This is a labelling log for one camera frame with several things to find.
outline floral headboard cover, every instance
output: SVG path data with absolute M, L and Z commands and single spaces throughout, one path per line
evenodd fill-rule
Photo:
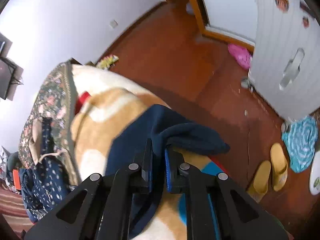
M 76 97 L 72 65 L 69 61 L 60 63 L 51 71 L 40 87 L 19 143 L 19 158 L 22 165 L 25 168 L 32 168 L 34 163 L 29 148 L 29 139 L 33 120 L 40 117 L 51 117 L 54 152 L 63 149 L 68 151 L 58 156 L 58 159 L 64 164 L 68 172 L 70 185 L 78 185 L 79 182 L 78 172 L 74 165 L 74 143 L 70 134 Z

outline pair of yellow slippers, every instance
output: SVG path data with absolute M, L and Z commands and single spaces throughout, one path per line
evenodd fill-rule
M 268 191 L 268 180 L 272 165 L 272 187 L 274 191 L 283 188 L 288 177 L 288 162 L 279 143 L 272 145 L 270 161 L 263 161 L 250 184 L 247 193 L 258 203 Z

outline metal screw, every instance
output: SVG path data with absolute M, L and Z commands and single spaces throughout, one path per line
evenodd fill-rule
M 91 179 L 92 181 L 96 181 L 96 180 L 98 180 L 99 178 L 100 178 L 100 175 L 99 175 L 98 173 L 91 174 L 91 176 L 90 176 L 90 179 Z
M 218 174 L 218 178 L 221 180 L 226 180 L 228 178 L 228 175 L 222 172 Z
M 180 168 L 183 170 L 188 170 L 190 168 L 190 164 L 189 163 L 181 163 Z
M 139 165 L 137 163 L 131 163 L 129 165 L 129 169 L 132 171 L 136 170 L 137 168 L 139 168 Z

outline wall outlet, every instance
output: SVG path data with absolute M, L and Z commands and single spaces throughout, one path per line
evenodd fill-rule
M 118 23 L 117 23 L 115 20 L 112 20 L 112 21 L 109 23 L 109 25 L 110 25 L 110 27 L 111 27 L 112 29 L 114 29 L 115 27 L 118 26 Z

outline dark blue garment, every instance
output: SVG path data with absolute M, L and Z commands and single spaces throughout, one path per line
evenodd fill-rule
M 41 155 L 52 153 L 51 120 L 43 119 Z M 44 157 L 33 169 L 19 169 L 22 198 L 30 220 L 40 220 L 70 192 L 68 175 L 54 156 Z
M 226 153 L 230 149 L 213 129 L 192 122 L 165 106 L 153 105 L 113 141 L 105 175 L 112 175 L 133 162 L 135 154 L 144 151 L 147 138 L 151 138 L 153 149 L 152 192 L 133 196 L 130 238 L 141 233 L 160 203 L 165 177 L 164 150 L 167 146 L 201 155 Z

